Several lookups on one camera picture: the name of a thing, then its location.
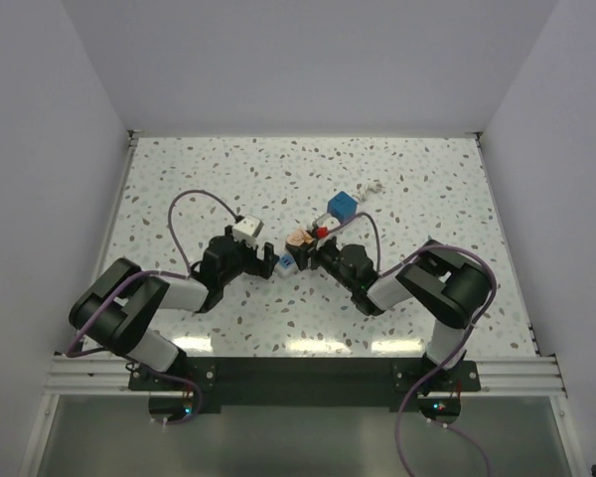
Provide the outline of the blue cube socket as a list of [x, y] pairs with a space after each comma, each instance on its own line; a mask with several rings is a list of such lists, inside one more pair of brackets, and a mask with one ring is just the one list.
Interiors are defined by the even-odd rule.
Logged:
[[357, 208], [358, 202], [348, 193], [341, 191], [329, 200], [327, 213], [343, 224], [356, 214]]

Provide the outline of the white power strip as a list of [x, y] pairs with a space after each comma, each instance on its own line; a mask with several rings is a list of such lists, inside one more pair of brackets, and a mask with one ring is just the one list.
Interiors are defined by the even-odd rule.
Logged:
[[331, 231], [340, 224], [341, 222], [330, 213], [325, 213], [289, 234], [285, 240], [284, 252], [280, 255], [274, 271], [280, 277], [288, 277], [295, 272], [308, 269], [317, 248], [328, 239], [322, 229]]

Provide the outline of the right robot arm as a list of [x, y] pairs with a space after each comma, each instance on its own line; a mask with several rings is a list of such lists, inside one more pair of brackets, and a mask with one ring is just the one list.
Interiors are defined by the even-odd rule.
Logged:
[[481, 258], [433, 239], [384, 273], [377, 272], [362, 245], [339, 247], [334, 238], [321, 246], [289, 245], [287, 251], [299, 270], [321, 268], [333, 277], [367, 316], [417, 300], [435, 318], [422, 377], [436, 391], [457, 380], [465, 344], [498, 289], [497, 278]]

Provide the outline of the pink cube socket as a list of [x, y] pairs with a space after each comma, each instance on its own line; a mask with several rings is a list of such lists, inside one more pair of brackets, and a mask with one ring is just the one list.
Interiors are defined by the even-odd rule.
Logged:
[[314, 238], [307, 231], [303, 229], [297, 229], [287, 236], [285, 244], [287, 246], [300, 247], [304, 244], [309, 245], [313, 241]]

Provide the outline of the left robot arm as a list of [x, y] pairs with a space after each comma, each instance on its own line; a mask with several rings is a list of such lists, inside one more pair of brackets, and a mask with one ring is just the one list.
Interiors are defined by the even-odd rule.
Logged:
[[66, 355], [85, 356], [75, 346], [84, 336], [115, 356], [151, 370], [152, 380], [164, 390], [178, 388], [189, 375], [187, 354], [151, 329], [160, 309], [207, 313], [223, 298], [224, 289], [242, 274], [268, 279], [279, 256], [267, 242], [229, 226], [210, 240], [202, 259], [188, 276], [144, 270], [119, 258], [77, 300], [69, 314], [76, 329]]

